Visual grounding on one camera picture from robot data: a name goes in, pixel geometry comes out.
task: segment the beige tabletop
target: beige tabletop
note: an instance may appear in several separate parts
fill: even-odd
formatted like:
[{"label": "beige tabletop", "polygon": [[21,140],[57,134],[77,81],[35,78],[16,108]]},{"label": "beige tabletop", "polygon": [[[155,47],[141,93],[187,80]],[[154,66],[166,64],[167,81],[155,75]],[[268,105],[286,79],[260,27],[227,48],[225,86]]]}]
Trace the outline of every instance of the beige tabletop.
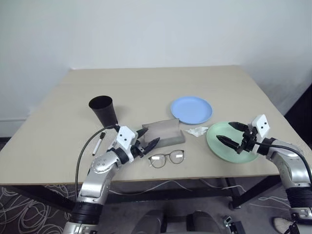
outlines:
[{"label": "beige tabletop", "polygon": [[[75,70],[43,100],[0,152],[0,184],[73,183],[79,152],[101,124],[88,102],[95,96],[113,98],[118,122],[137,130],[142,124],[173,118],[170,104],[181,96],[207,100],[214,113],[201,126],[220,121],[249,123],[265,114],[269,136],[298,145],[312,164],[311,150],[273,106],[256,83],[238,66]],[[194,128],[180,124],[182,130]],[[150,154],[184,149],[185,159],[163,168],[150,166],[148,157],[124,165],[114,180],[157,180],[276,175],[276,167],[259,156],[245,164],[226,162],[209,148],[206,137],[184,133],[186,142]],[[82,157],[79,182],[93,160],[92,141]],[[101,145],[105,151],[108,140]]]}]

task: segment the eyeglass frame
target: eyeglass frame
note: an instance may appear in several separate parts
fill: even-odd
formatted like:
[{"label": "eyeglass frame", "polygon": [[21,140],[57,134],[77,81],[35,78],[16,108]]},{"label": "eyeglass frame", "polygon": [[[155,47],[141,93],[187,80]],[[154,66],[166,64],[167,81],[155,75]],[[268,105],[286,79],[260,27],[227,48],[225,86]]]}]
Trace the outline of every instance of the eyeglass frame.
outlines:
[{"label": "eyeglass frame", "polygon": [[[183,159],[182,159],[182,161],[180,161],[179,163],[172,162],[172,160],[171,160],[171,158],[170,158],[170,155],[171,155],[174,151],[182,151],[182,153],[183,153]],[[151,159],[152,159],[152,157],[154,157],[154,156],[156,156],[156,155],[163,155],[163,156],[165,157],[165,163],[164,163],[163,166],[161,166],[161,167],[155,167],[155,166],[153,166]],[[166,156],[169,156],[169,159],[170,159],[170,161],[171,161],[173,164],[180,164],[180,163],[183,162],[183,160],[184,160],[184,150],[173,150],[173,151],[172,151],[171,153],[169,153],[169,154],[155,154],[155,155],[153,155],[153,156],[150,156],[148,159],[149,159],[149,161],[151,162],[151,165],[152,165],[154,168],[157,168],[157,169],[158,169],[158,168],[162,168],[162,167],[164,167],[164,166],[166,165],[166,162],[167,162]]]}]

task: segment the blue plate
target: blue plate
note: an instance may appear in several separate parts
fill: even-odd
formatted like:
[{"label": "blue plate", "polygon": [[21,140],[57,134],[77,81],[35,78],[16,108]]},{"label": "blue plate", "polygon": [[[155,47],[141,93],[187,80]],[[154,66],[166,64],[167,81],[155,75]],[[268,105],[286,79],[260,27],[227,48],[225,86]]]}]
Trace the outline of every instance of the blue plate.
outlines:
[{"label": "blue plate", "polygon": [[213,114],[211,105],[199,97],[180,97],[171,104],[171,113],[186,124],[201,124]]}]

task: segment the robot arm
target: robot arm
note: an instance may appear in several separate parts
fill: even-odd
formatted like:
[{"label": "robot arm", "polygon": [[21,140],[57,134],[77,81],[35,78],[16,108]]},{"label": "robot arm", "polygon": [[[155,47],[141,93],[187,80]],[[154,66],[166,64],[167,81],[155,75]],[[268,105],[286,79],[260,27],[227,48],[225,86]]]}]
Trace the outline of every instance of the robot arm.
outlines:
[{"label": "robot arm", "polygon": [[134,132],[127,126],[118,125],[115,129],[118,135],[109,150],[91,163],[71,213],[72,216],[65,225],[64,234],[97,234],[99,217],[112,178],[123,164],[132,162],[137,156],[143,157],[159,141],[159,138],[154,139],[143,148],[137,139],[144,135],[147,129]]},{"label": "robot arm", "polygon": [[293,227],[290,227],[290,233],[312,233],[311,169],[300,149],[281,140],[265,138],[270,129],[265,115],[258,116],[250,125],[238,122],[229,124],[244,132],[241,144],[226,136],[216,137],[238,154],[243,150],[253,151],[266,156],[267,160],[274,163],[286,189],[291,205],[290,213],[295,221]]}]

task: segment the green plate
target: green plate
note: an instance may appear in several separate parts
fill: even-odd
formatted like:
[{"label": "green plate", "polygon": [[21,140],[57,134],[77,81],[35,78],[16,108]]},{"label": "green plate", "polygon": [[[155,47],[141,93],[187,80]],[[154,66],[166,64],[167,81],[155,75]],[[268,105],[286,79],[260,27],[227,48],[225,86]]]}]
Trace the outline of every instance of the green plate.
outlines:
[{"label": "green plate", "polygon": [[225,161],[233,163],[246,163],[255,160],[258,155],[252,152],[243,151],[237,154],[235,150],[222,144],[216,135],[224,135],[229,137],[237,143],[241,143],[243,139],[243,133],[231,127],[229,122],[220,122],[211,126],[207,131],[207,142],[210,149],[220,158]]}]

